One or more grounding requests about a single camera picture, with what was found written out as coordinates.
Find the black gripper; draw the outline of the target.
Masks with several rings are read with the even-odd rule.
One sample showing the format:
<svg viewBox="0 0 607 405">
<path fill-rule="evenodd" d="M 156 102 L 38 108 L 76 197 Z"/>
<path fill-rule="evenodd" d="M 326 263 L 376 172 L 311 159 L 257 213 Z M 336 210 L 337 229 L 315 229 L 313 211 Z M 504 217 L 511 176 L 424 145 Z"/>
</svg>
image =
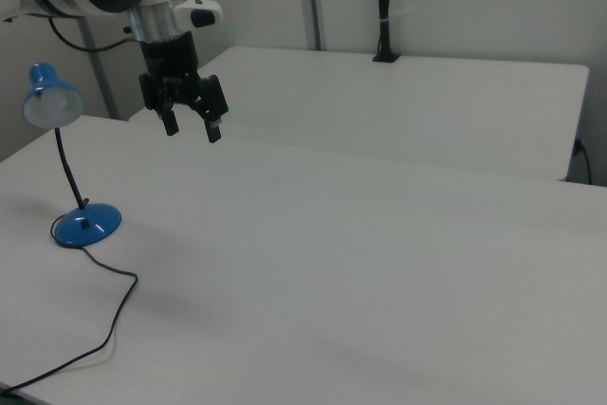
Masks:
<svg viewBox="0 0 607 405">
<path fill-rule="evenodd" d="M 169 90 L 164 79 L 187 86 L 188 106 L 204 121 L 209 143 L 221 137 L 220 123 L 229 107 L 216 75 L 200 78 L 193 34 L 188 31 L 163 42 L 139 43 L 147 71 L 139 76 L 139 84 L 148 110 L 156 112 L 168 136 L 179 128 Z"/>
</svg>

